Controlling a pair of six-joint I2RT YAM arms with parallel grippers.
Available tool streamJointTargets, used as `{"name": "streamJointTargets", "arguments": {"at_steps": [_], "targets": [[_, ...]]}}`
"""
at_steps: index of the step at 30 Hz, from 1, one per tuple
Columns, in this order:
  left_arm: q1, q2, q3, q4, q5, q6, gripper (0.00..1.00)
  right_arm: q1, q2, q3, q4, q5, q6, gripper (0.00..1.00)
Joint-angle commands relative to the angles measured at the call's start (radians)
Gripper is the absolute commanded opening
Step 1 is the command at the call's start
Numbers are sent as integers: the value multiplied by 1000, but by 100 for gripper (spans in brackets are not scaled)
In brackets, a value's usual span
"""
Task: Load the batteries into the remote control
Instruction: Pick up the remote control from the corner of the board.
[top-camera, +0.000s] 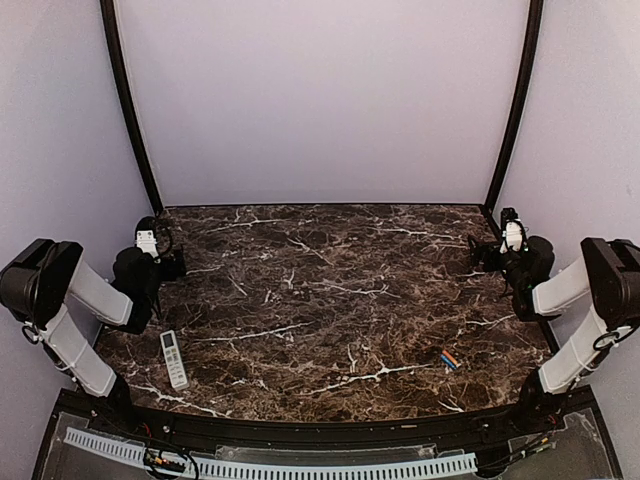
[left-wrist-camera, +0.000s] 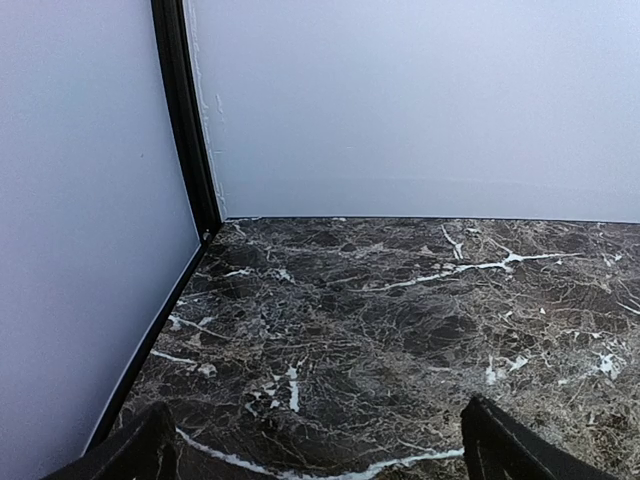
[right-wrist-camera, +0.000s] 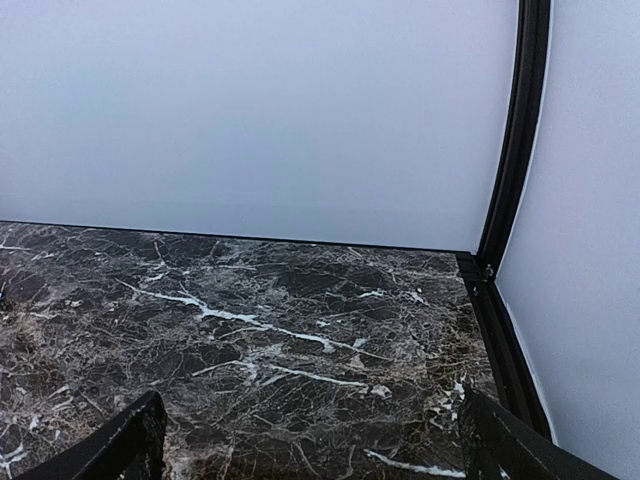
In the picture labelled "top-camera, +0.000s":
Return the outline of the white remote control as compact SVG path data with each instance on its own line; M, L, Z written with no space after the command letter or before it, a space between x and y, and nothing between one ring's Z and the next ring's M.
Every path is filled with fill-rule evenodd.
M176 391L186 389L189 381L175 332L168 330L161 333L160 342L171 387Z

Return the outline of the blue battery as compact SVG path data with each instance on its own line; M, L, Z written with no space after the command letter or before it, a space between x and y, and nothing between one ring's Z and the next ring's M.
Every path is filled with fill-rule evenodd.
M448 359L447 357L444 357L443 360L445 361L445 363L452 368L453 370L457 370L458 366L456 364L454 364L450 359Z

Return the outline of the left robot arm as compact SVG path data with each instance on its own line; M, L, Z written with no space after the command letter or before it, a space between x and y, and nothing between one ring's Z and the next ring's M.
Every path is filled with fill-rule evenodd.
M161 285L185 276L184 253L129 247L116 256L113 272L113 280L105 280L77 242L36 239L2 269L1 303L30 343L42 345L60 371L103 404L103 421L131 436L141 415L129 385L79 330L67 301L77 301L104 325L141 334L160 311Z

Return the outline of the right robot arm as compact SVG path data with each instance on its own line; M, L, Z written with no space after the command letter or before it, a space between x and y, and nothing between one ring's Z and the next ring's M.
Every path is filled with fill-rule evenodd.
M576 301L591 298L584 320L528 375L511 410L511 426L530 434L615 346L639 329L639 247L629 240L587 237L580 242L580 256L552 276L553 246L542 237L511 245L469 236L468 245L472 266L502 274L511 288L514 313L523 322L545 323Z

